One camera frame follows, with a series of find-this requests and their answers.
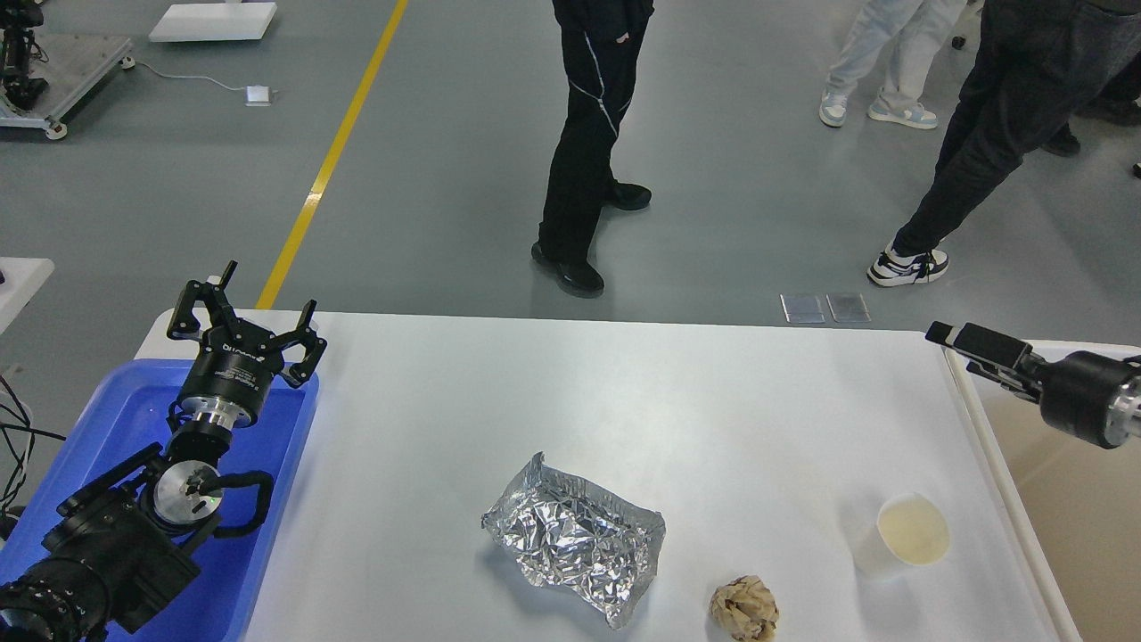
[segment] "gray floor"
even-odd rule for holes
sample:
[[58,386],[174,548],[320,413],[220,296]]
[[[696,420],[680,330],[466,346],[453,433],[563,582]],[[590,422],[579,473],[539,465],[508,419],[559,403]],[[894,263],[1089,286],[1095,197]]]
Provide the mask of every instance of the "gray floor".
[[[614,155],[654,202],[604,214],[593,252],[607,289],[584,300],[527,251],[566,99],[550,5],[412,2],[275,306],[779,326],[780,293],[860,292],[872,328],[974,320],[1141,344],[1138,130],[1075,120],[1082,155],[1027,156],[945,242],[946,277],[867,283],[930,184],[942,128],[864,117],[881,68],[848,124],[817,120],[859,5],[659,0]],[[230,300],[254,304],[395,0],[281,0],[260,42],[152,44],[168,6],[49,0],[42,31],[126,34],[160,71],[281,92],[253,108],[207,82],[115,70],[66,139],[0,130],[0,254],[56,261],[0,336],[0,366],[23,366],[13,384],[43,429],[70,430],[187,278],[236,258]],[[940,52],[929,108],[949,116],[971,64]],[[33,485],[55,448],[39,452]]]

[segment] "jeans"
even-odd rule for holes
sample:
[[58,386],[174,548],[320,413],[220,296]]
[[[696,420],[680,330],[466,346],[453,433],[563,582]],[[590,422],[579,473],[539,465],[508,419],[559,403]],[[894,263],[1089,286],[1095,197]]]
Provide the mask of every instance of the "jeans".
[[563,66],[569,96],[563,135],[551,160],[539,244],[559,262],[585,262],[606,192],[614,180],[610,149],[634,91],[641,33],[598,42],[585,32],[563,32]]
[[840,60],[832,66],[827,91],[848,95],[875,66],[889,40],[896,44],[879,101],[900,113],[919,103],[931,60],[958,21],[966,0],[868,0],[848,32]]
[[987,0],[979,54],[947,124],[934,181],[896,234],[897,253],[933,249],[1022,156],[1141,49],[1141,14],[1085,0]]

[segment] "black pants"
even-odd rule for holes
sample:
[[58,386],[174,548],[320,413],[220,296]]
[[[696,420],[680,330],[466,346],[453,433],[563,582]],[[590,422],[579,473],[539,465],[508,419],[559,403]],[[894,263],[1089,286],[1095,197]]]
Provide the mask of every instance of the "black pants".
[[1133,62],[1125,65],[1109,84],[1099,94],[1107,100],[1136,100],[1141,98],[1141,54],[1134,56]]
[[911,255],[939,244],[1139,49],[1141,14],[1108,13],[1085,0],[988,0],[934,181],[896,234],[896,251]]
[[569,97],[547,185],[539,242],[560,262],[584,262],[609,182],[610,149],[634,92],[642,34],[597,42],[584,32],[563,32],[563,66]]

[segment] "crumpled aluminum foil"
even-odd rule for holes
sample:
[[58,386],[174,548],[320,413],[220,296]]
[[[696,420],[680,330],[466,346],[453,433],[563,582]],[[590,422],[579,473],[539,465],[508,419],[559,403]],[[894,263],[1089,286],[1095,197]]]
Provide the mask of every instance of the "crumpled aluminum foil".
[[625,626],[657,575],[662,514],[583,478],[543,465],[543,454],[511,480],[482,526],[515,554],[534,586],[566,586]]

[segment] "white sneaker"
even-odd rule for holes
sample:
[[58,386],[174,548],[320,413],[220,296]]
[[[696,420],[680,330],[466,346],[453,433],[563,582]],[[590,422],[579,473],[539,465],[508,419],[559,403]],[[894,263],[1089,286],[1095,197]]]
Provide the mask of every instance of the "white sneaker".
[[867,108],[867,117],[882,122],[897,122],[915,129],[934,129],[939,127],[939,116],[923,108],[923,105],[920,103],[915,103],[914,107],[907,107],[903,113],[898,113],[889,111],[879,101],[875,101]]
[[888,243],[880,258],[867,268],[867,277],[883,287],[930,283],[947,271],[948,262],[945,251],[933,249],[914,255],[899,255]]
[[840,127],[848,117],[848,95],[825,91],[820,96],[820,122],[828,127]]

